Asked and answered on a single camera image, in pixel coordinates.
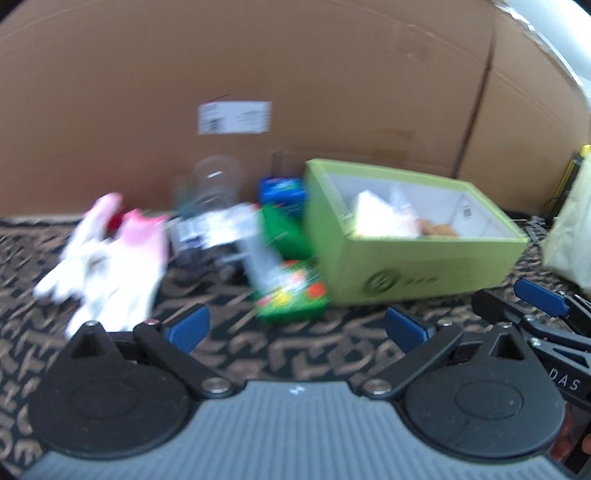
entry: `white glove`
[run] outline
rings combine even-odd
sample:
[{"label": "white glove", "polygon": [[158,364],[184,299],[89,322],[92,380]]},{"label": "white glove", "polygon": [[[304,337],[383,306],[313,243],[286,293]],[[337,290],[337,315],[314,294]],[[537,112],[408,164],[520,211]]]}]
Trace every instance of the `white glove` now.
[{"label": "white glove", "polygon": [[101,242],[87,252],[98,262],[89,271],[82,307],[68,324],[66,336],[88,320],[97,320],[107,332],[120,332],[150,317],[168,263],[166,220],[133,210],[124,216],[113,242]]},{"label": "white glove", "polygon": [[108,193],[86,212],[61,253],[61,262],[33,289],[34,298],[51,295],[53,302],[61,303],[82,296],[92,246],[105,238],[109,219],[119,210],[121,200],[119,193]]}]

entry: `pink glove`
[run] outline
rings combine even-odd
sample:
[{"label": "pink glove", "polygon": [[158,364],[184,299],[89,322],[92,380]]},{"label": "pink glove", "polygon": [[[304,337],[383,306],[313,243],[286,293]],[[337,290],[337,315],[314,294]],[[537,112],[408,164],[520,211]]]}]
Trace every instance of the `pink glove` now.
[{"label": "pink glove", "polygon": [[91,256],[100,261],[95,273],[90,273],[83,305],[68,324],[67,336],[87,320],[97,320],[108,332],[119,332],[132,330],[150,317],[168,263],[166,220],[133,210],[125,214],[115,240],[96,247]]}]

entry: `blue gripper pad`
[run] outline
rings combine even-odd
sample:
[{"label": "blue gripper pad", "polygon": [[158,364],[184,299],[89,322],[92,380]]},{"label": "blue gripper pad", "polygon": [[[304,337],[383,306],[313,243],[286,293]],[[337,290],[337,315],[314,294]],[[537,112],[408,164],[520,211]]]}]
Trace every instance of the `blue gripper pad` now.
[{"label": "blue gripper pad", "polygon": [[386,333],[404,353],[409,353],[435,335],[436,328],[408,310],[396,305],[386,310]]},{"label": "blue gripper pad", "polygon": [[532,281],[520,278],[515,282],[513,290],[521,300],[531,303],[552,317],[566,317],[569,314],[569,307],[562,295],[546,290]]},{"label": "blue gripper pad", "polygon": [[209,310],[199,303],[177,319],[163,324],[161,331],[176,348],[191,353],[209,333],[209,325]]}]

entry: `open green box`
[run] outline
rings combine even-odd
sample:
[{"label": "open green box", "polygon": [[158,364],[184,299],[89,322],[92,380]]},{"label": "open green box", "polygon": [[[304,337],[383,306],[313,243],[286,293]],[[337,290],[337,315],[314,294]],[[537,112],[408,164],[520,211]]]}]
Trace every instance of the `open green box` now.
[{"label": "open green box", "polygon": [[[450,223],[459,237],[360,238],[351,204],[396,185],[419,217]],[[528,243],[474,185],[433,175],[315,158],[306,164],[304,227],[334,304],[382,303],[499,285]]]}]

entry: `white wall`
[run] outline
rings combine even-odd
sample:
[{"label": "white wall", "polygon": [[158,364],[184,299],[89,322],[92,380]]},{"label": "white wall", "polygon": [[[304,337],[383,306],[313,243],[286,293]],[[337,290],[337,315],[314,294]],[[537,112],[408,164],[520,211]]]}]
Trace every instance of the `white wall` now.
[{"label": "white wall", "polygon": [[569,62],[591,101],[591,17],[573,0],[508,0]]}]

